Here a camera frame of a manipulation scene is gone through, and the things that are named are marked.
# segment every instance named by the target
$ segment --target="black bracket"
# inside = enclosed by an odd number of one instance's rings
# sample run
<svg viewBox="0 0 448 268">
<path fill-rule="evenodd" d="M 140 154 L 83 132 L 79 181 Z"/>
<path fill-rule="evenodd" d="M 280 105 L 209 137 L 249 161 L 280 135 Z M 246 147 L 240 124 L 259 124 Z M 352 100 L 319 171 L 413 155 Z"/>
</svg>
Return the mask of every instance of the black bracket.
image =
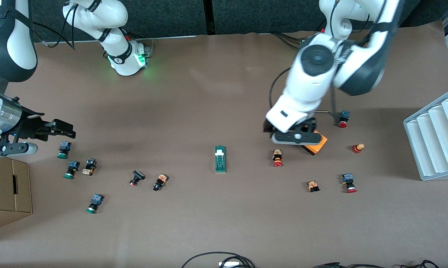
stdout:
<svg viewBox="0 0 448 268">
<path fill-rule="evenodd" d="M 8 143 L 0 142 L 0 157 L 5 157 L 10 154 L 24 154 L 29 150 L 27 143 Z"/>
<path fill-rule="evenodd" d="M 315 128 L 316 119 L 314 117 L 294 125 L 287 133 L 278 131 L 267 120 L 263 124 L 263 131 L 270 133 L 270 137 L 274 142 L 280 144 L 319 144 L 321 135 L 314 132 Z"/>
</svg>

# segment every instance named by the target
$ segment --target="black cable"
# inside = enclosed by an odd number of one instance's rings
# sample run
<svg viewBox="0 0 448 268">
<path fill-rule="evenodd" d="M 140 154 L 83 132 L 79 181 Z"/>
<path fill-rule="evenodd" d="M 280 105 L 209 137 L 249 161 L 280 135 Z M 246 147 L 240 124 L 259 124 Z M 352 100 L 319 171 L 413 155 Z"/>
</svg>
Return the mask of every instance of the black cable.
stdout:
<svg viewBox="0 0 448 268">
<path fill-rule="evenodd" d="M 293 44 L 290 44 L 288 41 L 286 41 L 284 38 L 282 38 L 280 35 L 278 34 L 274 34 L 271 33 L 273 36 L 277 37 L 280 41 L 284 42 L 284 44 L 286 44 L 287 46 L 293 48 L 293 49 L 298 49 L 298 47 L 294 46 Z"/>
<path fill-rule="evenodd" d="M 430 261 L 430 260 L 428 260 L 428 259 L 425 259 L 425 260 L 419 265 L 419 267 L 420 267 L 420 268 L 422 268 L 422 267 L 426 267 L 426 264 L 431 264 L 431 265 L 434 266 L 434 268 L 439 268 L 439 266 L 437 266 L 435 263 L 433 263 L 432 261 Z"/>
<path fill-rule="evenodd" d="M 335 0 L 335 4 L 333 5 L 333 9 L 332 9 L 332 13 L 330 14 L 330 32 L 332 34 L 332 37 L 335 37 L 335 35 L 333 35 L 333 26 L 332 26 L 332 19 L 333 19 L 333 12 L 335 12 L 336 9 L 336 5 L 338 5 L 338 0 Z"/>
<path fill-rule="evenodd" d="M 188 259 L 188 261 L 186 261 L 183 266 L 181 266 L 181 268 L 184 268 L 186 266 L 186 264 L 188 264 L 190 261 L 192 261 L 195 258 L 198 258 L 200 256 L 204 256 L 204 255 L 211 255 L 211 254 L 226 254 L 226 255 L 232 255 L 229 258 L 226 258 L 222 263 L 221 263 L 221 268 L 225 265 L 226 261 L 231 260 L 231 259 L 237 259 L 238 261 L 240 261 L 241 263 L 243 263 L 242 265 L 238 265 L 237 267 L 242 267 L 242 268 L 255 268 L 255 264 L 249 260 L 248 258 L 241 256 L 239 254 L 236 253 L 232 253 L 232 252 L 224 252 L 224 251 L 212 251 L 212 252 L 206 252 L 206 253 L 201 253 L 195 256 L 192 256 L 191 258 Z"/>
<path fill-rule="evenodd" d="M 68 17 L 69 17 L 70 12 L 72 11 L 72 9 L 73 9 L 73 8 L 71 7 L 71 8 L 69 9 L 69 11 L 67 12 L 67 15 L 65 16 L 64 23 L 62 24 L 62 30 L 60 31 L 60 34 L 61 34 L 61 35 L 64 34 L 65 25 L 67 24 L 67 19 L 68 19 Z M 55 44 L 53 44 L 52 46 L 48 46 L 48 47 L 50 47 L 50 48 L 54 48 L 54 47 L 56 47 L 56 46 L 60 43 L 60 41 L 61 41 L 62 39 L 64 39 L 66 42 L 68 42 L 67 39 L 65 39 L 65 37 L 60 36 L 60 37 L 59 37 L 59 40 L 57 40 L 57 41 L 55 42 Z"/>
<path fill-rule="evenodd" d="M 291 40 L 291 41 L 295 41 L 297 43 L 301 43 L 303 40 L 305 40 L 305 38 L 296 38 L 296 37 L 292 37 L 290 35 L 286 35 L 286 34 L 281 33 L 281 32 L 271 31 L 270 33 L 274 34 L 274 35 L 278 34 L 278 35 L 280 35 L 283 38 L 286 38 L 286 39 Z"/>
<path fill-rule="evenodd" d="M 350 268 L 356 268 L 356 267 L 384 268 L 384 267 L 377 266 L 377 265 L 372 265 L 372 264 L 355 264 L 353 266 L 350 266 Z"/>
<path fill-rule="evenodd" d="M 240 261 L 245 267 L 255 268 L 255 264 L 244 256 L 231 256 L 229 258 L 226 258 L 224 261 L 222 261 L 221 266 L 219 266 L 219 268 L 223 268 L 224 265 L 232 259 Z"/>
<path fill-rule="evenodd" d="M 13 105 L 13 106 L 19 108 L 23 112 L 28 112 L 29 114 L 40 115 L 40 116 L 44 115 L 44 113 L 42 113 L 42 112 L 34 112 L 31 109 L 27 109 L 27 108 L 23 107 L 22 105 L 19 105 L 18 103 L 13 102 L 12 100 L 9 100 L 8 98 L 4 97 L 2 94 L 0 94 L 0 99 L 3 100 L 4 102 L 9 103 L 10 105 Z"/>
<path fill-rule="evenodd" d="M 72 46 L 73 47 L 75 47 L 75 42 L 74 42 L 74 29 L 75 29 L 75 27 L 74 27 L 74 23 L 75 23 L 75 13 L 77 11 L 77 7 L 78 7 L 78 5 L 76 5 L 74 7 L 74 14 L 72 15 Z"/>
<path fill-rule="evenodd" d="M 51 31 L 51 32 L 53 32 L 54 34 L 56 34 L 56 35 L 58 35 L 58 36 L 60 36 L 60 38 L 61 39 L 64 39 L 64 41 L 73 49 L 73 50 L 75 50 L 75 47 L 62 35 L 62 34 L 60 34 L 59 32 L 57 32 L 56 30 L 54 30 L 54 29 L 52 29 L 51 27 L 48 27 L 48 26 L 46 26 L 46 25 L 43 25 L 42 23 L 39 23 L 39 22 L 33 22 L 33 24 L 34 25 L 37 25 L 37 26 L 40 26 L 40 27 L 42 27 L 42 28 L 45 28 L 45 29 L 47 29 L 47 30 L 49 30 L 49 31 Z M 37 37 L 39 37 L 39 39 L 42 41 L 42 42 L 45 42 L 44 41 L 44 39 L 39 35 L 39 33 L 37 33 L 34 29 L 32 30 L 32 32 L 35 34 L 35 35 L 37 35 Z M 50 45 L 47 45 L 48 47 L 50 47 L 50 48 L 54 48 L 54 47 L 56 47 L 57 46 L 57 44 L 58 43 L 56 43 L 56 44 L 54 44 L 53 46 L 50 46 Z"/>
<path fill-rule="evenodd" d="M 273 80 L 272 85 L 270 85 L 270 90 L 269 90 L 269 106 L 270 108 L 272 108 L 273 104 L 272 104 L 272 91 L 273 91 L 273 86 L 275 85 L 275 83 L 277 82 L 277 80 L 284 74 L 287 73 L 290 70 L 291 67 L 286 68 L 285 70 L 283 70 L 281 73 L 279 73 L 279 75 L 277 75 L 277 77 Z"/>
<path fill-rule="evenodd" d="M 321 24 L 318 25 L 318 27 L 316 28 L 315 32 L 318 32 L 318 29 L 320 29 L 320 27 L 326 22 L 326 19 L 324 19 L 323 21 L 321 21 Z"/>
<path fill-rule="evenodd" d="M 127 31 L 125 31 L 125 32 L 126 32 L 127 34 L 129 34 L 129 35 L 135 37 L 135 38 L 144 39 L 144 37 L 141 36 L 141 35 L 138 35 L 138 34 L 135 34 L 135 33 L 132 33 L 132 32 L 127 32 Z"/>
<path fill-rule="evenodd" d="M 378 17 L 374 21 L 374 24 L 373 24 L 372 27 L 374 27 L 378 23 L 379 19 L 381 18 L 381 15 L 383 14 L 384 7 L 386 7 L 386 1 L 387 0 L 384 0 L 383 5 L 381 6 L 381 10 L 380 10 L 380 12 L 378 14 Z M 372 33 L 368 33 L 367 35 L 365 35 L 365 37 L 363 37 L 363 39 L 361 41 L 357 42 L 356 44 L 358 46 L 364 46 L 369 41 L 371 35 L 372 35 Z"/>
<path fill-rule="evenodd" d="M 204 255 L 210 255 L 210 254 L 226 254 L 226 255 L 233 255 L 233 256 L 240 256 L 236 253 L 232 253 L 232 252 L 224 252 L 224 251 L 211 251 L 211 252 L 206 252 L 206 253 L 201 253 L 195 256 L 192 256 L 191 258 L 188 259 L 188 261 L 186 261 L 183 266 L 181 266 L 181 268 L 184 268 L 186 266 L 186 264 L 188 264 L 190 261 L 192 261 L 195 258 L 204 256 Z"/>
<path fill-rule="evenodd" d="M 363 31 L 363 29 L 365 29 L 365 27 L 367 26 L 369 20 L 370 20 L 370 15 L 368 14 L 368 18 L 367 18 L 367 20 L 365 21 L 365 24 L 363 24 L 363 27 L 361 27 L 361 29 L 360 29 L 358 32 L 353 32 L 353 33 L 354 33 L 354 34 L 358 34 L 358 33 L 360 33 L 361 31 Z"/>
</svg>

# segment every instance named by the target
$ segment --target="orange object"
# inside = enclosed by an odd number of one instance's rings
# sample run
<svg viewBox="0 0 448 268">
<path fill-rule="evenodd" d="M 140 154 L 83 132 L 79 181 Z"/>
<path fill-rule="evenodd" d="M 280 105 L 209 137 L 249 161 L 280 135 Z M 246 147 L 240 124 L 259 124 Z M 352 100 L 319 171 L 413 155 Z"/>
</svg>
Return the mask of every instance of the orange object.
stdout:
<svg viewBox="0 0 448 268">
<path fill-rule="evenodd" d="M 309 152 L 313 156 L 321 150 L 323 145 L 325 145 L 326 141 L 328 140 L 325 136 L 321 135 L 320 132 L 314 130 L 314 133 L 320 134 L 321 136 L 320 143 L 317 145 L 302 145 L 302 148 L 304 148 L 307 152 Z"/>
<path fill-rule="evenodd" d="M 364 144 L 357 144 L 357 145 L 353 146 L 353 148 L 351 148 L 351 150 L 353 151 L 353 153 L 359 154 L 364 148 L 365 148 Z"/>
</svg>

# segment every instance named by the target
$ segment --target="silver cylinder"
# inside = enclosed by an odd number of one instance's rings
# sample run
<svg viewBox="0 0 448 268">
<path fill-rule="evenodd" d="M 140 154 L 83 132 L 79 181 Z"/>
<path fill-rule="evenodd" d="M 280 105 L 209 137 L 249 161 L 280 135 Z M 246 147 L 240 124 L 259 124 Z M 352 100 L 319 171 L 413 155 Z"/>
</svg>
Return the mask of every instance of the silver cylinder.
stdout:
<svg viewBox="0 0 448 268">
<path fill-rule="evenodd" d="M 15 105 L 3 101 L 0 110 L 0 130 L 6 132 L 12 129 L 20 120 L 22 110 Z"/>
</svg>

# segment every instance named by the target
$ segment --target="green indicator light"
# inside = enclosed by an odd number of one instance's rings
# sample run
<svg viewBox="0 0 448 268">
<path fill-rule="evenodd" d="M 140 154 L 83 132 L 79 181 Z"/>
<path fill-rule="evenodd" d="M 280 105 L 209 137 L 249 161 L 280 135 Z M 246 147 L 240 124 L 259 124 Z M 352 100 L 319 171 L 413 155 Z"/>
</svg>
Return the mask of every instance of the green indicator light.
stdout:
<svg viewBox="0 0 448 268">
<path fill-rule="evenodd" d="M 146 64 L 146 59 L 145 59 L 144 55 L 136 55 L 135 54 L 134 56 L 135 56 L 136 61 L 138 62 L 138 65 L 140 67 L 144 66 Z"/>
</svg>

